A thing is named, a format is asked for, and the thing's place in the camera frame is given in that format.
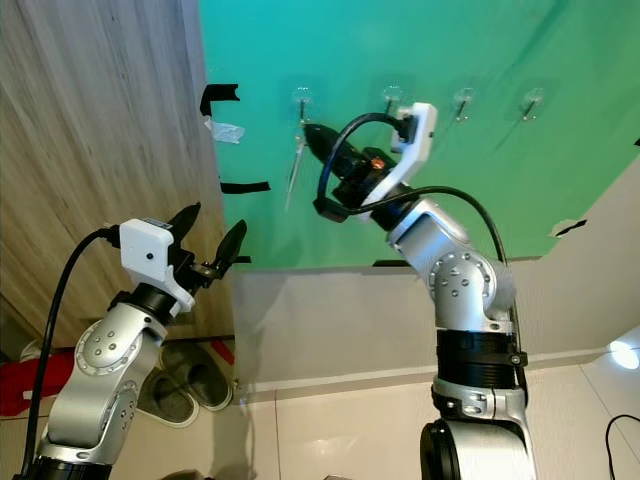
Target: tiled floor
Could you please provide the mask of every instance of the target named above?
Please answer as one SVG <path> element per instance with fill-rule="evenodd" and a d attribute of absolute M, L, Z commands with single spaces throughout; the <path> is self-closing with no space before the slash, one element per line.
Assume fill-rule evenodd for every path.
<path fill-rule="evenodd" d="M 610 355 L 596 362 L 530 372 L 528 418 L 540 480 L 609 478 L 604 431 L 612 415 L 640 416 L 640 369 Z M 216 480 L 418 479 L 418 438 L 435 418 L 428 384 L 232 406 L 171 429 L 139 415 L 114 468 L 116 480 L 157 480 L 197 470 Z M 26 420 L 2 422 L 2 480 L 17 466 L 6 446 L 21 444 Z M 617 480 L 640 478 L 640 425 L 611 431 Z"/>

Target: slipper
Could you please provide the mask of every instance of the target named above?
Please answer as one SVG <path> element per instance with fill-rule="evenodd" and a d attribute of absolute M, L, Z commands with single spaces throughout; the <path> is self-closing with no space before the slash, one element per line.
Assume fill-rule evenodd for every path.
<path fill-rule="evenodd" d="M 167 372 L 154 368 L 140 389 L 138 410 L 165 425 L 183 428 L 193 423 L 199 407 Z"/>
<path fill-rule="evenodd" d="M 211 355 L 199 345 L 168 345 L 162 350 L 160 363 L 180 387 L 207 410 L 216 412 L 231 402 L 231 385 Z"/>

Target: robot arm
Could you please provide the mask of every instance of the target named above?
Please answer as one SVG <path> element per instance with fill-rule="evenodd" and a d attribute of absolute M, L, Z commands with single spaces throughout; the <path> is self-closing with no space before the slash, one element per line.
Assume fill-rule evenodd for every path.
<path fill-rule="evenodd" d="M 418 103 L 399 116 L 366 114 L 341 134 L 322 125 L 305 127 L 311 151 L 325 164 L 314 205 L 334 221 L 349 215 L 374 220 L 435 303 L 438 373 L 432 397 L 441 418 L 422 432 L 423 480 L 535 480 L 526 385 L 516 383 L 524 378 L 527 356 L 510 315 L 511 274 L 476 252 L 466 230 L 437 203 L 418 196 L 420 190 L 447 188 L 414 191 L 406 183 L 427 159 L 435 108 Z M 359 152 L 346 142 L 367 121 L 394 126 L 392 149 L 403 154 L 397 165 L 377 148 Z M 340 179 L 333 191 L 340 203 L 325 196 L 328 170 Z"/>
<path fill-rule="evenodd" d="M 169 223 L 134 219 L 119 226 L 113 243 L 137 285 L 131 294 L 120 292 L 107 315 L 80 338 L 73 372 L 53 405 L 29 478 L 109 477 L 168 324 L 191 309 L 199 288 L 224 276 L 246 233 L 246 224 L 239 222 L 218 247 L 215 261 L 198 264 L 180 242 L 199 210 L 198 203 Z"/>

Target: wooden door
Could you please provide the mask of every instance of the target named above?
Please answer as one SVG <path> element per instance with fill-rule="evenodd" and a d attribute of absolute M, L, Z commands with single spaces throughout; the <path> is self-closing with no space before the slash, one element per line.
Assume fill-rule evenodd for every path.
<path fill-rule="evenodd" d="M 223 235 L 197 0 L 3 0 L 1 291 L 42 332 L 76 244 L 103 223 L 169 219 L 202 202 L 186 247 L 212 259 Z M 75 344 L 131 283 L 94 244 L 62 302 L 55 346 Z M 232 332 L 229 287 L 196 298 L 173 337 Z"/>

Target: green screen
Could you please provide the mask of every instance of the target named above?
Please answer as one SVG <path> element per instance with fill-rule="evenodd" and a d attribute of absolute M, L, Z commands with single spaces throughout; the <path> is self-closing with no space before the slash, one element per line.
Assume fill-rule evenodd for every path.
<path fill-rule="evenodd" d="M 213 119 L 246 129 L 216 142 L 220 180 L 268 181 L 271 191 L 225 195 L 228 224 L 249 226 L 250 268 L 371 265 L 395 258 L 375 224 L 336 224 L 312 206 L 321 164 L 307 149 L 285 210 L 296 149 L 298 87 L 307 117 L 335 130 L 401 104 L 433 104 L 438 122 L 413 187 L 450 185 L 480 200 L 510 257 L 539 256 L 552 227 L 579 219 L 639 153 L 640 2 L 637 0 L 201 0 L 209 83 L 238 83 L 240 102 L 212 103 Z M 457 122 L 457 95 L 471 102 Z M 541 89 L 535 120 L 525 96 Z M 390 127 L 350 142 L 389 150 Z M 477 214 L 439 203 L 492 253 Z"/>

